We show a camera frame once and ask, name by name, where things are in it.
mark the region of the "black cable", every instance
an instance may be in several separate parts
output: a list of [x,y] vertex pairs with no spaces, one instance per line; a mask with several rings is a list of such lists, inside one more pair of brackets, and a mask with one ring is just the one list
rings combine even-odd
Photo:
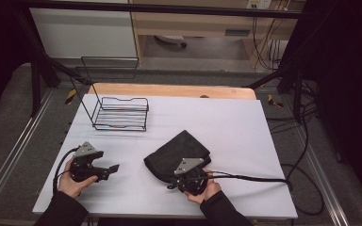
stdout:
[[280,46],[281,46],[281,41],[278,41],[278,48],[277,48],[277,69],[280,66],[280,62],[281,62],[281,58],[280,58]]
[[230,175],[232,176],[232,174],[230,173],[226,173],[226,172],[221,172],[221,171],[211,171],[212,173],[220,173],[220,174],[224,174],[224,175]]
[[[308,110],[306,110],[305,113],[301,113],[299,114],[299,116],[301,118],[305,117],[305,116],[309,116],[312,115],[314,113],[317,112],[317,108],[316,107],[312,107]],[[290,117],[282,117],[282,118],[266,118],[267,121],[297,121],[296,118],[294,116],[290,116]]]
[[[265,40],[266,40],[267,37],[270,35],[270,31],[272,30],[272,26],[273,26],[275,20],[276,20],[276,19],[273,19],[273,20],[272,20],[271,26],[270,26],[270,28],[269,28],[266,36],[265,36]],[[260,63],[260,65],[261,65],[263,68],[265,68],[265,69],[267,69],[267,70],[271,70],[272,68],[266,64],[266,62],[264,61],[263,57],[261,56],[260,52],[259,52],[258,49],[257,49],[258,44],[257,44],[256,39],[255,39],[255,31],[256,31],[256,28],[257,28],[257,18],[254,17],[254,18],[253,18],[253,25],[252,25],[252,34],[253,34],[253,37],[254,37],[254,47],[255,47],[255,51],[256,51],[256,53],[257,53],[257,59],[258,59],[258,62]]]
[[297,48],[297,50],[295,50],[295,52],[293,52],[288,58],[284,59],[283,64],[286,65],[287,63],[291,63],[290,61],[292,61],[292,59],[294,57],[296,57],[296,59],[298,61],[301,61],[301,57],[298,57],[299,54],[302,54],[304,52],[307,52],[305,50],[305,47],[307,46],[308,43],[311,42],[311,39],[313,39],[313,37],[315,37],[315,35],[317,35],[317,33],[319,32],[319,30],[322,28],[322,26],[324,25],[325,21],[328,19],[328,17],[330,16],[331,12],[334,10],[334,8],[337,6],[337,2],[339,0],[334,0],[334,2],[332,3],[333,5],[331,5],[330,9],[326,12],[325,16],[323,17],[322,21],[318,23],[318,25],[316,26],[316,28],[314,29],[313,32],[311,32],[308,37],[301,43],[301,45]]
[[[316,111],[313,111],[312,113],[308,114],[308,115],[304,115],[305,117],[308,117],[308,120],[306,120],[306,123],[309,123],[311,122],[311,120],[313,119],[314,116],[317,115],[317,108],[316,108]],[[274,131],[276,128],[279,128],[279,127],[282,127],[282,126],[286,126],[286,125],[289,125],[289,124],[293,124],[295,123],[296,121],[288,121],[288,122],[285,122],[285,123],[282,123],[282,124],[279,124],[277,126],[274,126],[272,129],[270,129],[270,132],[272,134],[276,134],[276,133],[281,133],[281,132],[284,132],[284,131],[287,131],[287,130],[290,130],[290,129],[293,129],[293,128],[297,128],[299,126],[302,126],[301,124],[297,124],[297,125],[294,125],[294,126],[290,126],[286,129],[283,129],[283,130],[278,130],[278,131]]]
[[[294,167],[294,165],[292,164],[281,164],[282,167]],[[325,207],[325,201],[324,198],[321,194],[321,191],[319,189],[319,187],[316,185],[316,183],[313,181],[313,179],[310,178],[310,176],[300,167],[295,167],[296,170],[298,170],[301,174],[303,174],[307,180],[316,188],[317,192],[320,195],[320,199],[321,199],[321,207],[320,210],[316,211],[316,212],[308,212],[303,210],[301,207],[299,207],[298,205],[295,204],[296,209],[298,209],[299,211],[301,211],[302,213],[309,215],[309,216],[318,216],[322,213],[322,211],[324,211],[324,207]]]
[[[310,105],[313,105],[314,102],[310,102],[309,104],[304,106],[304,110],[303,112],[305,113],[306,108]],[[299,159],[296,161],[296,163],[294,164],[293,168],[290,170],[288,176],[287,176],[287,180],[289,179],[290,175],[292,174],[292,172],[296,169],[296,167],[299,165],[299,163],[302,161],[302,159],[304,158],[305,153],[307,152],[307,147],[308,147],[308,130],[307,130],[307,123],[305,120],[305,117],[303,117],[302,122],[304,124],[304,132],[305,132],[305,141],[304,141],[304,150],[301,153],[301,156],[299,157]]]
[[60,177],[61,175],[63,175],[64,173],[68,172],[69,170],[65,170],[63,171],[61,174],[58,175],[58,177]]
[[63,174],[64,172],[62,172],[61,174],[58,174],[58,171],[60,170],[61,165],[64,162],[64,159],[66,159],[66,157],[70,154],[70,153],[74,153],[75,151],[77,151],[79,147],[77,148],[73,148],[70,151],[68,151],[66,154],[64,154],[64,156],[61,158],[60,163],[58,164],[56,173],[55,173],[55,177],[54,177],[54,181],[53,181],[53,193],[54,195],[58,192],[58,177]]
[[229,173],[224,173],[226,175],[224,176],[205,176],[205,177],[197,177],[197,178],[188,178],[188,179],[182,179],[181,181],[196,181],[196,180],[205,180],[205,179],[219,179],[219,178],[235,178],[240,179],[244,181],[254,181],[254,182],[279,182],[279,183],[285,183],[288,185],[289,191],[293,189],[292,183],[289,180],[286,179],[280,179],[280,178],[260,178],[260,177],[251,177],[251,176],[244,176],[244,175],[233,175]]
[[93,226],[93,217],[88,217],[88,226]]
[[276,49],[277,49],[277,41],[275,42],[275,45],[274,45],[274,51],[273,51],[273,53],[272,53],[272,57],[270,57],[270,59],[271,59],[271,66],[272,66],[272,71],[273,71],[273,72],[274,72],[274,59],[275,59]]

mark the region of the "person's left hand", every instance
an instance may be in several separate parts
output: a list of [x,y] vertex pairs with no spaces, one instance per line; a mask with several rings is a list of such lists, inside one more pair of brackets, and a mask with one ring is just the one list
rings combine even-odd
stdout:
[[64,168],[64,173],[60,177],[58,190],[75,199],[77,196],[79,196],[79,194],[85,187],[90,186],[92,183],[94,183],[98,179],[98,177],[91,176],[85,181],[75,182],[70,176],[69,172],[72,162],[73,159],[70,159],[66,163],[66,167]]

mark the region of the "aluminum rail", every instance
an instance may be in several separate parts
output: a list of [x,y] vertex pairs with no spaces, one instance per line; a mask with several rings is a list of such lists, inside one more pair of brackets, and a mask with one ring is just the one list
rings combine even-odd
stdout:
[[[282,100],[284,105],[287,108],[288,114],[291,116],[292,113],[292,103],[290,102],[289,98],[282,96]],[[299,139],[301,140],[301,144],[304,146],[305,140],[305,132],[302,126],[298,126],[297,122],[294,122],[296,126],[296,131],[298,133]],[[343,211],[339,200],[337,199],[337,195],[332,188],[325,171],[322,169],[321,163],[313,148],[310,145],[310,141],[307,147],[307,163],[311,168],[313,173],[314,179],[319,186],[322,196],[324,197],[325,205],[328,208],[328,212],[330,214],[331,219],[334,221],[335,226],[349,226],[349,220],[346,218],[345,212]]]
[[48,90],[42,101],[41,101],[41,109],[37,113],[37,115],[34,118],[31,118],[25,127],[24,131],[20,135],[19,139],[17,140],[16,144],[12,148],[10,154],[8,155],[8,158],[6,159],[5,163],[0,169],[0,193],[2,189],[4,188],[6,182],[8,181],[9,176],[13,172],[17,162],[19,161],[20,157],[22,156],[23,151],[25,150],[26,145],[28,144],[28,141],[31,139],[31,137],[34,134],[34,131],[36,130],[38,124],[40,123],[40,120],[45,113],[47,107],[50,104],[51,98],[53,93],[55,92],[55,89]]
[[150,4],[69,2],[69,1],[49,1],[49,0],[19,0],[19,2],[28,8],[176,13],[176,14],[264,17],[264,18],[283,18],[283,19],[320,18],[319,13],[301,12],[293,10],[283,11],[283,10],[265,10],[265,9],[248,9],[248,8],[210,8],[210,7],[150,5]]

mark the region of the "white cabinet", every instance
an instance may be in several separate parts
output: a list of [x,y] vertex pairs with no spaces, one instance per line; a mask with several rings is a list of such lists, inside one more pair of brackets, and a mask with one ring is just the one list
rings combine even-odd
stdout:
[[[90,2],[127,3],[127,0]],[[137,57],[129,12],[30,10],[50,57]]]

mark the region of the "cable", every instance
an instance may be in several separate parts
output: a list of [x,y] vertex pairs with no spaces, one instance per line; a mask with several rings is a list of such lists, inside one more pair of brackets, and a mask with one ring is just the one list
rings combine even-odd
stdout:
[[[314,102],[310,102],[309,104],[307,104],[304,107],[303,112],[305,113],[306,108],[310,105],[313,105]],[[294,164],[294,166],[292,167],[292,169],[290,170],[288,176],[287,176],[287,180],[289,179],[290,175],[292,174],[292,172],[296,169],[296,167],[299,165],[299,163],[302,161],[302,159],[304,158],[305,153],[307,152],[307,146],[308,146],[308,130],[307,130],[307,123],[305,120],[305,117],[303,117],[303,124],[304,124],[304,132],[305,132],[305,141],[304,141],[304,150],[301,153],[301,156],[299,157],[299,159],[296,161],[296,163]]]
[[[294,167],[292,164],[281,164],[282,167]],[[301,174],[303,174],[307,180],[316,188],[317,192],[320,195],[320,200],[321,200],[321,207],[320,210],[316,211],[316,212],[308,212],[303,210],[301,207],[299,207],[298,205],[295,204],[296,209],[298,209],[299,211],[301,211],[302,213],[309,215],[309,216],[318,216],[322,213],[322,211],[324,210],[325,207],[325,201],[324,198],[321,194],[321,191],[319,189],[319,187],[316,185],[316,183],[310,178],[310,176],[300,167],[295,167],[295,169],[297,169]]]
[[307,39],[305,39],[303,41],[303,43],[298,47],[298,49],[293,52],[287,59],[284,60],[284,65],[286,65],[287,63],[290,63],[290,61],[298,56],[299,54],[301,54],[300,52],[305,52],[303,51],[304,47],[307,46],[307,44],[311,41],[311,39],[313,39],[313,37],[318,33],[318,31],[321,29],[322,25],[325,23],[325,21],[328,19],[329,15],[331,14],[331,12],[333,11],[333,9],[336,7],[337,2],[339,0],[334,0],[333,5],[330,7],[330,9],[327,11],[326,15],[323,17],[323,20],[319,23],[319,25],[314,29],[313,32],[310,33],[310,35],[308,35]]
[[[279,2],[278,6],[275,7],[276,10],[279,10],[279,9],[282,7],[283,2],[284,2],[284,0],[282,0],[282,1]],[[270,27],[269,27],[269,29],[268,29],[268,31],[267,31],[267,34],[264,36],[263,40],[262,40],[260,43],[257,43],[257,42],[256,42],[256,39],[255,39],[255,33],[256,33],[256,28],[257,28],[257,18],[256,18],[256,17],[253,18],[253,24],[252,24],[252,33],[253,33],[253,37],[254,37],[254,47],[255,47],[255,51],[256,51],[256,53],[257,53],[257,56],[256,56],[256,57],[257,57],[257,59],[258,59],[257,62],[260,63],[260,65],[261,65],[264,69],[266,69],[266,70],[272,70],[272,71],[274,71],[273,62],[272,62],[272,67],[270,67],[269,65],[267,65],[266,61],[264,60],[263,56],[261,55],[261,52],[262,52],[263,49],[264,49],[264,44],[263,44],[263,46],[261,47],[261,50],[260,50],[260,51],[258,50],[257,47],[258,47],[258,45],[261,44],[263,41],[264,41],[265,44],[267,45],[267,41],[268,41],[269,37],[275,32],[275,30],[276,30],[276,29],[281,25],[281,23],[284,21],[284,19],[281,20],[280,24],[279,24],[278,26],[276,26],[274,29],[272,29],[273,26],[274,26],[274,24],[275,24],[275,22],[276,22],[277,20],[278,20],[277,18],[273,18],[273,19],[272,19],[271,25],[270,25]],[[271,58],[271,50],[270,50],[270,51],[268,50],[268,53],[269,53],[269,59],[272,59],[272,58]]]
[[181,179],[181,181],[196,181],[196,180],[205,180],[205,179],[219,179],[219,178],[235,178],[244,181],[254,181],[254,182],[279,182],[285,183],[288,185],[289,191],[293,189],[292,183],[286,179],[279,179],[279,178],[260,178],[260,177],[251,177],[251,176],[244,176],[244,175],[233,175],[225,172],[218,172],[225,174],[224,176],[204,176],[204,177],[196,177],[196,178],[188,178],[188,179]]
[[58,171],[60,170],[61,165],[62,165],[63,162],[64,162],[64,159],[66,159],[66,157],[67,157],[70,153],[74,153],[75,151],[77,151],[78,148],[79,148],[79,147],[71,149],[71,150],[68,151],[66,154],[64,154],[64,156],[61,158],[61,160],[60,160],[60,162],[59,162],[59,164],[58,164],[56,173],[55,173],[54,181],[53,181],[53,193],[54,193],[54,195],[58,192],[58,177],[59,177],[61,174],[64,173],[64,172],[62,172],[61,174],[58,174]]
[[58,177],[60,177],[61,175],[63,175],[64,173],[68,172],[69,170],[65,170],[63,171],[61,174],[58,175]]
[[88,217],[88,226],[93,226],[93,217]]
[[[318,210],[316,212],[305,211],[300,206],[295,204],[295,207],[296,207],[297,210],[299,210],[300,212],[302,212],[302,213],[304,213],[306,215],[309,215],[309,216],[317,216],[317,215],[321,214],[323,212],[324,206],[325,206],[325,202],[323,200],[323,196],[321,194],[321,191],[320,191],[319,187],[316,185],[316,183],[309,177],[309,175],[303,169],[298,167],[299,163],[302,161],[302,159],[304,158],[304,156],[305,156],[305,154],[307,152],[308,140],[309,140],[307,123],[309,121],[311,121],[313,116],[315,116],[316,113],[318,112],[317,107],[309,108],[309,106],[313,105],[313,104],[315,104],[314,100],[311,101],[310,103],[308,103],[307,105],[305,105],[304,109],[303,109],[303,112],[300,114],[302,116],[302,119],[303,119],[303,127],[304,127],[304,132],[305,132],[304,150],[302,151],[301,155],[299,156],[299,158],[295,162],[295,164],[293,164],[293,165],[292,164],[281,164],[282,167],[284,167],[284,166],[291,167],[291,170],[289,171],[289,173],[288,173],[288,175],[286,177],[287,180],[289,180],[289,178],[292,175],[293,171],[298,170],[301,174],[303,174],[307,178],[307,180],[309,180],[309,182],[316,188],[317,192],[319,193],[320,199],[321,199],[321,207],[320,207],[320,210]],[[296,122],[294,117],[285,117],[285,118],[278,118],[278,119],[276,119],[276,118],[268,118],[267,120],[268,121],[286,121],[282,125],[286,125],[286,124]]]

